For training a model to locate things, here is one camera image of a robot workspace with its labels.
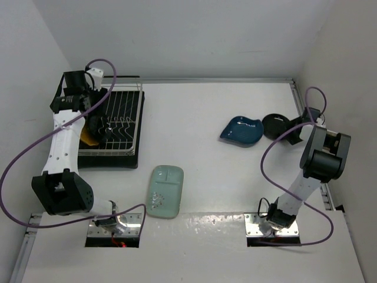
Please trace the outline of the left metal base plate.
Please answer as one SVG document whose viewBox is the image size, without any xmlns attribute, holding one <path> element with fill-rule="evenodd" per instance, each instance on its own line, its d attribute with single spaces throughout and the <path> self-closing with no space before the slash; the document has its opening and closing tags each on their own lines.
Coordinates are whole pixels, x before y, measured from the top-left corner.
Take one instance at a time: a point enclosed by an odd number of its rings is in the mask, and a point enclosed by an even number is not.
<svg viewBox="0 0 377 283">
<path fill-rule="evenodd" d="M 140 213 L 125 213 L 107 219 L 91 220 L 88 225 L 89 238 L 132 238 L 140 233 Z"/>
</svg>

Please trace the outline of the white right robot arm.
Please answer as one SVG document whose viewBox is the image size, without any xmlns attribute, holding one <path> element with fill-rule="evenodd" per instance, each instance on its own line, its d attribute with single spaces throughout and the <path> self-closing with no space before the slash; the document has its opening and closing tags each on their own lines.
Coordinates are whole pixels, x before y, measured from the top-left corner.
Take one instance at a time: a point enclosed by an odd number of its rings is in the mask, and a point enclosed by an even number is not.
<svg viewBox="0 0 377 283">
<path fill-rule="evenodd" d="M 308 125 L 297 129 L 297 125 L 310 121 L 309 116 L 319 122 L 320 110 L 310 107 L 293 120 L 276 113 L 269 114 L 262 120 L 264 135 L 268 139 L 275 141 L 284 132 L 293 129 L 283 140 L 291 145 L 306 142 L 297 178 L 288 192 L 282 194 L 269 206 L 266 220 L 275 230 L 291 227 L 303 202 L 322 183 L 338 179 L 345 168 L 351 136 L 335 133 L 321 126 Z"/>
</svg>

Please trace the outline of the black drip tray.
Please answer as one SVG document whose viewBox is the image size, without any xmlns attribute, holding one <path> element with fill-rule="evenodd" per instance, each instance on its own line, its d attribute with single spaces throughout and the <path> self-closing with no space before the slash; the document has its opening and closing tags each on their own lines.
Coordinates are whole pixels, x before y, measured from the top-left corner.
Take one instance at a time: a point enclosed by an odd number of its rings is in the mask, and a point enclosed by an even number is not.
<svg viewBox="0 0 377 283">
<path fill-rule="evenodd" d="M 92 156 L 92 157 L 80 157 L 78 156 L 78 165 L 80 168 L 85 167 L 122 167 L 129 169 L 136 169 L 138 167 L 138 153 L 139 144 L 141 136 L 141 123 L 142 117 L 140 118 L 140 128 L 138 130 L 138 139 L 136 143 L 136 151 L 134 155 L 131 156 Z"/>
</svg>

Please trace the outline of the metal base plate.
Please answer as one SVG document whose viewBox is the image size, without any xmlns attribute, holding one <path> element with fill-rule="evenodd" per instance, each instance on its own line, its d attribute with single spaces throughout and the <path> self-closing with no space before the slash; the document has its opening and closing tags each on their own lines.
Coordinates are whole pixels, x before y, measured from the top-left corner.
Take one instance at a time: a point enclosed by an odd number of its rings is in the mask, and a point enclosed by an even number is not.
<svg viewBox="0 0 377 283">
<path fill-rule="evenodd" d="M 245 213 L 244 223 L 248 238 L 299 237 L 297 221 L 294 221 L 289 228 L 278 228 L 257 213 Z"/>
<path fill-rule="evenodd" d="M 125 213 L 107 219 L 91 220 L 88 225 L 89 238 L 132 238 L 140 233 L 140 213 Z"/>
</svg>

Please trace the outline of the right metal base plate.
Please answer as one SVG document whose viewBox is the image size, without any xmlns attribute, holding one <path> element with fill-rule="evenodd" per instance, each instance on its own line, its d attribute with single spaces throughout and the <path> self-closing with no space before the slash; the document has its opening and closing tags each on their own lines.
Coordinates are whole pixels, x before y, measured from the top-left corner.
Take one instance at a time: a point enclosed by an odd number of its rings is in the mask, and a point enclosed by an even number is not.
<svg viewBox="0 0 377 283">
<path fill-rule="evenodd" d="M 294 221 L 289 228 L 278 228 L 257 213 L 245 213 L 244 223 L 248 238 L 299 237 L 297 221 Z"/>
</svg>

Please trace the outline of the dark blue leaf-shaped dish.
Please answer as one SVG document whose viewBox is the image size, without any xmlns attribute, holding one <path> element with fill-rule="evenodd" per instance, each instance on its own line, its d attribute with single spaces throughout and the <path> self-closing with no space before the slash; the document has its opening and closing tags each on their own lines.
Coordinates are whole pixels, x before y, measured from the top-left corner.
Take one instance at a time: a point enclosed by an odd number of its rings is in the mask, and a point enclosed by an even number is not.
<svg viewBox="0 0 377 283">
<path fill-rule="evenodd" d="M 236 116 L 228 122 L 220 133 L 219 139 L 238 146 L 250 147 L 259 142 L 263 133 L 264 126 L 261 120 Z"/>
</svg>

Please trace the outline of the light green rectangular plate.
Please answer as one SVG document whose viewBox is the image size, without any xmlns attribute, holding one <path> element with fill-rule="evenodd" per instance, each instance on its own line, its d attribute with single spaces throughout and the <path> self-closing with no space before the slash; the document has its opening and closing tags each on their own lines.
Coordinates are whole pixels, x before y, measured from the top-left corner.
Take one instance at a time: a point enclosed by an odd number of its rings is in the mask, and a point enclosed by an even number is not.
<svg viewBox="0 0 377 283">
<path fill-rule="evenodd" d="M 180 211 L 184 171 L 178 166 L 154 168 L 147 192 L 147 214 L 152 218 L 174 219 Z"/>
</svg>

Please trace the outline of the yellow polka dot plate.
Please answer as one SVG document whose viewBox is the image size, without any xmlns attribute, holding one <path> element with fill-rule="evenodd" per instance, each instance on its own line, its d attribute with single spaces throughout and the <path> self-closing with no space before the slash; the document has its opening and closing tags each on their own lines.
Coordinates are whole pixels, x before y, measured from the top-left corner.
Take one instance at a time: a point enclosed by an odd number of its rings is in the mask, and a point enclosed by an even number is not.
<svg viewBox="0 0 377 283">
<path fill-rule="evenodd" d="M 81 130 L 80 141 L 87 146 L 98 146 L 100 143 L 91 135 L 87 126 L 84 126 Z"/>
</svg>

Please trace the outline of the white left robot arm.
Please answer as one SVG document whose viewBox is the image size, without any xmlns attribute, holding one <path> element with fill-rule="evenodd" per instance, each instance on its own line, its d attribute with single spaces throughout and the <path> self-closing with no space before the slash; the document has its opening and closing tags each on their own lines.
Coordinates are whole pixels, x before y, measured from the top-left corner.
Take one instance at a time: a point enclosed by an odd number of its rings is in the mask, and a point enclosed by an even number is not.
<svg viewBox="0 0 377 283">
<path fill-rule="evenodd" d="M 78 173 L 80 137 L 86 122 L 81 114 L 105 96 L 103 76 L 98 68 L 63 73 L 50 105 L 57 133 L 52 137 L 42 173 L 32 178 L 31 185 L 49 215 L 101 215 L 103 218 L 96 219 L 95 225 L 118 233 L 123 227 L 115 215 L 116 204 L 96 198 Z"/>
</svg>

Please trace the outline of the black small round plate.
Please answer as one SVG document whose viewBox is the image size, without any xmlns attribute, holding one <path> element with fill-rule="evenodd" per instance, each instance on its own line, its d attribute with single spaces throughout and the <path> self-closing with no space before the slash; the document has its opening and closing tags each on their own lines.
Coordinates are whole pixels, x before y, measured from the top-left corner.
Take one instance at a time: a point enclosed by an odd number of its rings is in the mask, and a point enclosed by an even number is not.
<svg viewBox="0 0 377 283">
<path fill-rule="evenodd" d="M 289 119 L 277 113 L 266 115 L 263 120 L 264 136 L 270 140 L 276 140 L 286 130 Z"/>
</svg>

